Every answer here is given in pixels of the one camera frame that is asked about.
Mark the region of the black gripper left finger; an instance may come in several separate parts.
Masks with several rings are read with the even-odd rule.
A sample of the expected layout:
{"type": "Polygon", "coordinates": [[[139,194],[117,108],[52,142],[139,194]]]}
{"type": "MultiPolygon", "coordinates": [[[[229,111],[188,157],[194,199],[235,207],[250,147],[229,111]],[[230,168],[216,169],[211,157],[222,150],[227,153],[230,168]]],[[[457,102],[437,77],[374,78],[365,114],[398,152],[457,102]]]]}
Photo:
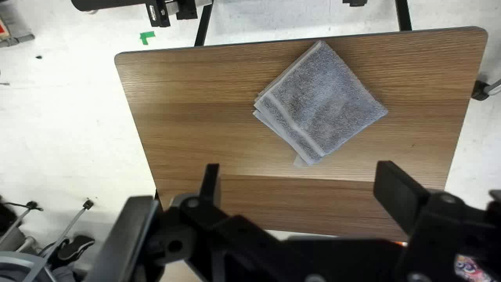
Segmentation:
{"type": "Polygon", "coordinates": [[[208,163],[205,166],[199,197],[204,202],[216,204],[219,200],[219,164],[208,163]]]}

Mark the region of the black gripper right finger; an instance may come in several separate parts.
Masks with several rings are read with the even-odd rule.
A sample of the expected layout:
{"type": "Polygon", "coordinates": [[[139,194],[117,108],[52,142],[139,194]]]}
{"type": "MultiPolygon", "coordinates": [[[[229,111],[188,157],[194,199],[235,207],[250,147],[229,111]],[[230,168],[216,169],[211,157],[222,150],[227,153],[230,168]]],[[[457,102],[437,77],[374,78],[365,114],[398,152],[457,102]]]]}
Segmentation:
{"type": "Polygon", "coordinates": [[[393,161],[377,163],[373,194],[405,233],[413,230],[431,197],[423,185],[393,161]]]}

